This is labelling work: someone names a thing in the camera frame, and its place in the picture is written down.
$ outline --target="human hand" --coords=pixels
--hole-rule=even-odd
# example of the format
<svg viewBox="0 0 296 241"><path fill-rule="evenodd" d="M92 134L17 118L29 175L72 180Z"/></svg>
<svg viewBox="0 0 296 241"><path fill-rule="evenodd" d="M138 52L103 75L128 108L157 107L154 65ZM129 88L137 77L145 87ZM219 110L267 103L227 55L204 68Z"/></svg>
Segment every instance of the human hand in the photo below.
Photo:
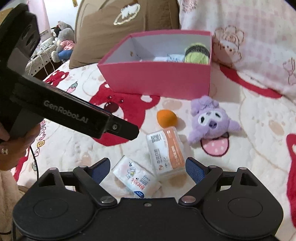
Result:
<svg viewBox="0 0 296 241"><path fill-rule="evenodd" d="M0 170L8 171L14 168L21 157L26 155L26 150L35 141L40 133L40 124L27 132L24 137L10 140L8 132L0 123Z"/></svg>

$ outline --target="brown pillow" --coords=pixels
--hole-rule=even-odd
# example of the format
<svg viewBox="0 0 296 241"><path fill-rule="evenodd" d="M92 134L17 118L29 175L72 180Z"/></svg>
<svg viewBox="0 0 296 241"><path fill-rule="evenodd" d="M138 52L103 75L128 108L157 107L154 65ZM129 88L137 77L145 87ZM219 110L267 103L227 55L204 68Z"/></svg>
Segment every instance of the brown pillow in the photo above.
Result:
<svg viewBox="0 0 296 241"><path fill-rule="evenodd" d="M135 3L140 5L140 8L136 8L140 9L139 12L134 11L137 14L128 14L122 18L121 9ZM116 0L84 18L69 68L97 63L130 33L178 28L177 0Z"/></svg>

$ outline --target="bear nose print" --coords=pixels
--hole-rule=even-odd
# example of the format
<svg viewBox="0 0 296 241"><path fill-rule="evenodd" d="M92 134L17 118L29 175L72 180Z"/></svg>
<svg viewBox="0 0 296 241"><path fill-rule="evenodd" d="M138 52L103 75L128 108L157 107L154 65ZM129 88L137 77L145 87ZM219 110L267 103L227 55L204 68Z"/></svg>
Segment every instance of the bear nose print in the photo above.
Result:
<svg viewBox="0 0 296 241"><path fill-rule="evenodd" d="M210 128L212 128L212 129L215 129L216 127L217 127L217 122L215 122L215 121L210 121L210 123L209 123L209 127Z"/></svg>
<svg viewBox="0 0 296 241"><path fill-rule="evenodd" d="M119 108L118 104L114 102L108 102L104 105L104 110L109 111L111 113L116 112L118 108Z"/></svg>

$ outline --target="orange and white label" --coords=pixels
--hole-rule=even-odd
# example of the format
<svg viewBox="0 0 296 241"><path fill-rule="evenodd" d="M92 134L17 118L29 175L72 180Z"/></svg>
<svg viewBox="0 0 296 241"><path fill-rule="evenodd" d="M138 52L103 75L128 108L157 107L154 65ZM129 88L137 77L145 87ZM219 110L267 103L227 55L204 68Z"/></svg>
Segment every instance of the orange and white label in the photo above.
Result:
<svg viewBox="0 0 296 241"><path fill-rule="evenodd" d="M185 166L185 160L172 127L147 135L147 141L157 175Z"/></svg>

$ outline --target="screw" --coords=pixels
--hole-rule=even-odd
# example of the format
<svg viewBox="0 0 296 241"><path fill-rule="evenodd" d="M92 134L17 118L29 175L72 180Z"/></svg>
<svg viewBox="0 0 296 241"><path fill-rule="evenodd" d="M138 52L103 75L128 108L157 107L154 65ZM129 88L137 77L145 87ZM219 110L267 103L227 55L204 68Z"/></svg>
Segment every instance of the screw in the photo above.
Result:
<svg viewBox="0 0 296 241"><path fill-rule="evenodd" d="M104 196L101 197L100 202L104 204L109 204L115 201L115 198L112 196Z"/></svg>
<svg viewBox="0 0 296 241"><path fill-rule="evenodd" d="M193 196L183 196L181 198L181 201L184 203L194 203L196 201L196 198Z"/></svg>

